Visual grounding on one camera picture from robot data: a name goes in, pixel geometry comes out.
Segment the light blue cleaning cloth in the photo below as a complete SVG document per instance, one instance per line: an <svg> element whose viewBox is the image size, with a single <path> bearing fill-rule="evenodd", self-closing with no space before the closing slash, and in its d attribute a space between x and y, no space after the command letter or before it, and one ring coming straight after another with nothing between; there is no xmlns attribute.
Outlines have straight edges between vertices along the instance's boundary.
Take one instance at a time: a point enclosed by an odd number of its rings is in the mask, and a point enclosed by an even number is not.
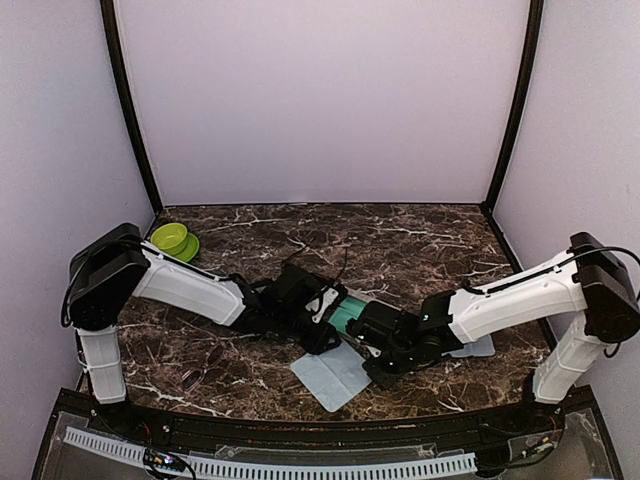
<svg viewBox="0 0 640 480"><path fill-rule="evenodd" d="M306 354L290 365L291 371L328 412L334 413L371 383L364 359L348 343L320 355Z"/></svg>

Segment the beige glasses case teal lining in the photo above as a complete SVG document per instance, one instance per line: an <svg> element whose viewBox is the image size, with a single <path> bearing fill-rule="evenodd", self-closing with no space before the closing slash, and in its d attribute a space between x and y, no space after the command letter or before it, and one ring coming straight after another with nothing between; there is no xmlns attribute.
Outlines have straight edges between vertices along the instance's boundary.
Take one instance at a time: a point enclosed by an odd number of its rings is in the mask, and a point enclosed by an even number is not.
<svg viewBox="0 0 640 480"><path fill-rule="evenodd" d="M355 290L349 290L347 296L338 304L329 316L328 322L341 334L347 334L347 323L358 319L364 308L376 298Z"/></svg>

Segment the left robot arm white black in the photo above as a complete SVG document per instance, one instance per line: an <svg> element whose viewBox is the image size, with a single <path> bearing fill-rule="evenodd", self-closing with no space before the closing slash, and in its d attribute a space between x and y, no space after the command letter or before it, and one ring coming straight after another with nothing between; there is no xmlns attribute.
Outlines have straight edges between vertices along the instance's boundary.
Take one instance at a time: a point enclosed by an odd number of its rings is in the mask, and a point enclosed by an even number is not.
<svg viewBox="0 0 640 480"><path fill-rule="evenodd" d="M131 436L141 427L141 415L126 402L116 334L130 298L159 301L244 334L291 337L319 355L340 343L329 319L347 295L337 281L291 263L276 279L255 283L238 274L208 273L162 252L142 239L137 226L123 223L72 258L60 322L76 331L103 421L120 436Z"/></svg>

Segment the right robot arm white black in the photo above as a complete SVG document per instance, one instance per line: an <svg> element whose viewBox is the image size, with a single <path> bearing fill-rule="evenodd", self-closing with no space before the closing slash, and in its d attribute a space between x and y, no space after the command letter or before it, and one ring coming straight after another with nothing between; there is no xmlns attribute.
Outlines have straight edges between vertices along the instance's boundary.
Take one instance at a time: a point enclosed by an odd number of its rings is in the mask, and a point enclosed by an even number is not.
<svg viewBox="0 0 640 480"><path fill-rule="evenodd" d="M532 375L531 396L510 413L521 434L534 432L562 402L600 351L639 331L639 297L623 248L605 246L587 232L570 247L529 270L478 287L464 286L427 297L419 314L372 301L346 324L347 334L378 350L365 361L368 376L389 388L405 373L439 363L497 331L543 317L573 316L570 327Z"/></svg>

